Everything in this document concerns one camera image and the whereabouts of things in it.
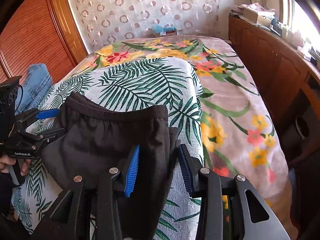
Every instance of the blue handle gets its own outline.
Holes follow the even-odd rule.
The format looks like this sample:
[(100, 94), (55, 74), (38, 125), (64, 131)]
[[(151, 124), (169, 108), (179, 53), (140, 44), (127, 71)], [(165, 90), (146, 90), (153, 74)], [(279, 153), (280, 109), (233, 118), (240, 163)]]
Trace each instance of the blue handle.
[(59, 113), (59, 109), (55, 108), (55, 109), (50, 109), (50, 110), (44, 110), (44, 111), (41, 111), (39, 112), (37, 115), (36, 115), (36, 118), (37, 119), (47, 119), (47, 118), (51, 118), (51, 117), (56, 117)]

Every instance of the gloved hand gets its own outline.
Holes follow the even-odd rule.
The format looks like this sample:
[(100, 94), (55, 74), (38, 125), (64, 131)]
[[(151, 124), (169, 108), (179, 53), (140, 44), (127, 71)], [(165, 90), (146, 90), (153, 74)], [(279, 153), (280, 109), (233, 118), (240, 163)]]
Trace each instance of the gloved hand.
[[(7, 165), (14, 165), (16, 163), (16, 159), (9, 158), (6, 154), (2, 155), (0, 157), (0, 172), (1, 173), (9, 173), (9, 169)], [(21, 175), (25, 176), (29, 172), (29, 166), (30, 166), (31, 160), (24, 160), (24, 163), (21, 168)]]

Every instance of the cabinet door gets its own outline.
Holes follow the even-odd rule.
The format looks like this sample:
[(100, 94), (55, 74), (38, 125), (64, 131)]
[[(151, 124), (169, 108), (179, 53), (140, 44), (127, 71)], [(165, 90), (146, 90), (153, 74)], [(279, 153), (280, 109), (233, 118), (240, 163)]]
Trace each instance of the cabinet door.
[(257, 32), (256, 54), (254, 56), (253, 66), (250, 67), (250, 74), (258, 87), (262, 97), (275, 74), (274, 64), (275, 53), (273, 37), (266, 35), (262, 31)]
[(256, 54), (256, 41), (257, 36), (254, 33), (252, 25), (248, 23), (243, 23), (243, 26), (240, 27), (240, 47), (238, 48), (237, 54), (245, 67), (251, 71), (253, 67), (253, 60)]
[(282, 115), (293, 101), (308, 74), (303, 59), (285, 45), (279, 45), (275, 54), (275, 74), (267, 88), (265, 100), (274, 123), (281, 122)]
[(232, 42), (232, 48), (237, 53), (240, 47), (238, 36), (239, 36), (239, 21), (233, 17), (229, 17), (229, 40)]

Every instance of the cable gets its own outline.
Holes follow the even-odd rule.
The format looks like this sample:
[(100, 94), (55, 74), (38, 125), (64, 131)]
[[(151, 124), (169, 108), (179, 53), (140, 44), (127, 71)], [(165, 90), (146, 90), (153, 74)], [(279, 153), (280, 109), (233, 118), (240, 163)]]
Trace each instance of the cable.
[(23, 88), (22, 88), (22, 85), (19, 85), (19, 87), (21, 87), (21, 98), (20, 98), (20, 102), (19, 102), (19, 104), (18, 104), (18, 106), (17, 106), (17, 109), (16, 109), (14, 112), (17, 112), (17, 110), (18, 110), (18, 108), (19, 108), (19, 106), (20, 106), (20, 104), (21, 104), (22, 97), (23, 97)]

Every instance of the elastic waistband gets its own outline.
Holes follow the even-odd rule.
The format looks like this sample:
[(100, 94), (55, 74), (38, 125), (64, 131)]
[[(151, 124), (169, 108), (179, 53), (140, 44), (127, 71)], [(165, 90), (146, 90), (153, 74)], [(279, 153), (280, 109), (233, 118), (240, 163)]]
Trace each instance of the elastic waistband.
[(81, 114), (102, 121), (132, 122), (154, 118), (163, 118), (165, 121), (168, 120), (168, 109), (164, 105), (150, 106), (137, 111), (115, 112), (92, 102), (78, 92), (72, 92), (66, 98), (64, 104)]

